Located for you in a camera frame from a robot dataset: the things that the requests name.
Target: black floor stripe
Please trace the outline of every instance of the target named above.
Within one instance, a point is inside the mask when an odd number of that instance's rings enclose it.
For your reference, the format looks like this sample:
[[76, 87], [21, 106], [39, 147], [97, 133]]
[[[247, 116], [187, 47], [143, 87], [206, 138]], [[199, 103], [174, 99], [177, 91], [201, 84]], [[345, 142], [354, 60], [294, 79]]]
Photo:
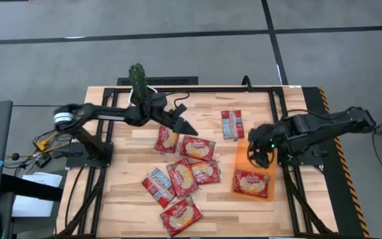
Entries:
[[[326, 27], [326, 28], [311, 28], [311, 29], [277, 29], [277, 30], [274, 30], [274, 33], [275, 34], [346, 33], [346, 32], [356, 33], [356, 32], [362, 32], [362, 31], [382, 31], [382, 26], [332, 27], [332, 28]], [[169, 38], [183, 38], [183, 37], [226, 37], [226, 36], [248, 36], [248, 35], [267, 35], [267, 34], [270, 34], [269, 29], [268, 30], [202, 31], [202, 32], [183, 32], [183, 33], [109, 35], [109, 36], [91, 36], [91, 37], [55, 37], [55, 38], [45, 38], [45, 39], [7, 39], [7, 40], [0, 40], [0, 44], [38, 44], [38, 43], [61, 43], [61, 42], [88, 42], [88, 41], [103, 41], [103, 40], [169, 39]]]
[[273, 28], [273, 22], [272, 22], [271, 12], [269, 10], [268, 2], [267, 0], [261, 0], [261, 1], [263, 6], [263, 11], [265, 12], [265, 18], [266, 18], [266, 24], [268, 26], [269, 37], [271, 38], [273, 54], [275, 57], [275, 61], [277, 62], [277, 69], [279, 71], [279, 78], [280, 78], [279, 80], [281, 81], [282, 85], [288, 85], [288, 80], [287, 80], [287, 76], [285, 74], [285, 69], [284, 69], [283, 58], [279, 50], [277, 36], [275, 36], [275, 30]]
[[377, 27], [325, 27], [311, 29], [277, 29], [276, 34], [296, 34], [296, 33], [348, 33], [362, 31], [382, 31], [382, 26]]
[[0, 44], [36, 44], [36, 43], [60, 43], [60, 42], [88, 42], [102, 40], [139, 40], [139, 39], [169, 39], [182, 37], [225, 37], [225, 36], [248, 36], [268, 34], [268, 30], [232, 30], [232, 31], [199, 31], [183, 33], [155, 33], [134, 35], [109, 35], [94, 37], [58, 37], [47, 39], [12, 39], [0, 40]]

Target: black cable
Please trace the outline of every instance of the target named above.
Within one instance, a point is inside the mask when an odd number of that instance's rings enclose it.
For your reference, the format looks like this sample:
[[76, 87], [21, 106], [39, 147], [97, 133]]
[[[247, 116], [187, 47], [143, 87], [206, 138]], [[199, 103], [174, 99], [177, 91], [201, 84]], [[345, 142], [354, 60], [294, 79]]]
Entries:
[[156, 100], [163, 98], [163, 97], [166, 97], [166, 96], [169, 96], [169, 95], [179, 94], [179, 93], [186, 93], [186, 92], [169, 92], [169, 93], [166, 93], [166, 94], [162, 95], [161, 97], [157, 98]]
[[67, 201], [66, 217], [64, 218], [64, 227], [65, 228], [67, 228], [67, 216], [68, 216], [68, 213], [69, 213], [70, 201], [72, 201], [73, 191], [74, 191], [74, 188], [76, 187], [76, 183], [78, 183], [78, 179], [79, 179], [80, 174], [82, 173], [82, 170], [84, 170], [83, 167], [80, 168], [79, 173], [76, 175], [76, 178], [74, 179], [73, 187], [72, 187], [72, 190], [70, 191], [69, 200]]
[[48, 132], [45, 132], [45, 133], [43, 133], [43, 134], [41, 134], [41, 135], [39, 135], [39, 136], [36, 136], [36, 137], [32, 140], [32, 144], [33, 144], [33, 146], [34, 146], [35, 148], [38, 148], [38, 146], [36, 145], [37, 141], [38, 141], [42, 136], [45, 136], [45, 135], [47, 135], [47, 134], [49, 134], [49, 133], [52, 133], [52, 132], [54, 132], [54, 131], [55, 131], [55, 129], [52, 129], [52, 130], [50, 130], [50, 131], [48, 131]]
[[28, 175], [28, 174], [32, 171], [32, 169], [33, 169], [33, 167], [34, 167], [35, 165], [36, 165], [36, 163], [33, 163], [32, 167], [30, 167], [29, 171], [27, 171], [27, 173], [25, 173], [25, 174]]
[[15, 166], [15, 167], [8, 167], [8, 166], [3, 165], [3, 167], [6, 168], [6, 169], [16, 169], [16, 168], [19, 167], [19, 166]]
[[26, 169], [29, 165], [33, 164], [34, 162], [34, 157], [28, 157], [25, 161], [21, 162], [20, 165], [15, 167], [16, 170], [14, 171], [14, 177], [17, 177], [17, 174], [20, 173], [21, 169]]
[[187, 96], [185, 97], [182, 97], [182, 98], [176, 98], [174, 101], [173, 101], [173, 104], [175, 105], [175, 108], [177, 108], [178, 106], [176, 105], [176, 101], [178, 100], [185, 100], [185, 99], [188, 99], [190, 97], [190, 93], [189, 92], [184, 92], [187, 94]]
[[[380, 123], [377, 127], [375, 127], [375, 129], [379, 128], [382, 126], [382, 123]], [[375, 135], [375, 130], [372, 132], [372, 146], [374, 148], [374, 152], [375, 152], [375, 156], [377, 156], [377, 159], [378, 159], [378, 162], [381, 164], [382, 166], [382, 161], [380, 160], [379, 156], [378, 156], [378, 152], [377, 152], [377, 148], [375, 146], [375, 138], [374, 138], [374, 135]]]
[[25, 159], [24, 161], [19, 161], [19, 162], [6, 162], [4, 163], [4, 165], [8, 165], [8, 166], [12, 166], [12, 165], [16, 165], [16, 164], [22, 164], [22, 163], [26, 163], [27, 161], [30, 161], [33, 157], [27, 157], [27, 159]]

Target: black stand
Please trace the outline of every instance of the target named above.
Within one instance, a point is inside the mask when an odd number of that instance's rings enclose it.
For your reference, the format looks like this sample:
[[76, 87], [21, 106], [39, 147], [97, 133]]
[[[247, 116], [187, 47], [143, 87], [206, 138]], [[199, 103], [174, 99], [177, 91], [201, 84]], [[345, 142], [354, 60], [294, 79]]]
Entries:
[[69, 132], [79, 142], [73, 142], [66, 151], [59, 151], [66, 156], [66, 169], [72, 167], [104, 168], [110, 166], [113, 155], [113, 143], [104, 143], [100, 136], [91, 135], [83, 127]]

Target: white paper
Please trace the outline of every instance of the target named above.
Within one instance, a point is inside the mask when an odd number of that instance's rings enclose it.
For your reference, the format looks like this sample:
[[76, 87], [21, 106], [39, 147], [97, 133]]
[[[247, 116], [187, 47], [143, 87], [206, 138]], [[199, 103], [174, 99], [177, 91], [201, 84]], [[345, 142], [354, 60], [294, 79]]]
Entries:
[[[24, 180], [40, 183], [52, 187], [58, 187], [62, 180], [60, 175], [37, 172], [32, 175], [23, 175]], [[16, 196], [13, 205], [14, 217], [45, 217], [51, 215], [54, 202], [49, 200], [35, 199], [31, 197]]]

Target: red snack packet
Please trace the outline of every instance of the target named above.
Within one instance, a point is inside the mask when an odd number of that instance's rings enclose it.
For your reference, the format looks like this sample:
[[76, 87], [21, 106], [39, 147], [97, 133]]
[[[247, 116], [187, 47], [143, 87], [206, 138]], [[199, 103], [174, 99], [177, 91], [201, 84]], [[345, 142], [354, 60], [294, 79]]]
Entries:
[[163, 125], [159, 128], [159, 137], [157, 138], [154, 149], [164, 153], [175, 153], [176, 146], [178, 145], [179, 134]]
[[222, 114], [223, 138], [243, 139], [244, 128], [241, 110], [225, 110]]
[[174, 195], [151, 174], [147, 174], [142, 184], [163, 208], [166, 208], [174, 198]]
[[216, 160], [190, 163], [197, 184], [216, 183], [220, 181], [220, 170]]
[[195, 159], [212, 160], [215, 144], [215, 141], [185, 135], [179, 154]]
[[191, 196], [186, 197], [160, 214], [169, 236], [175, 236], [203, 217]]
[[196, 179], [186, 159], [181, 159], [176, 163], [167, 165], [166, 168], [169, 172], [170, 180], [172, 180], [176, 196], [182, 197], [198, 189]]
[[235, 170], [233, 190], [237, 193], [257, 197], [268, 197], [269, 176], [248, 171]]

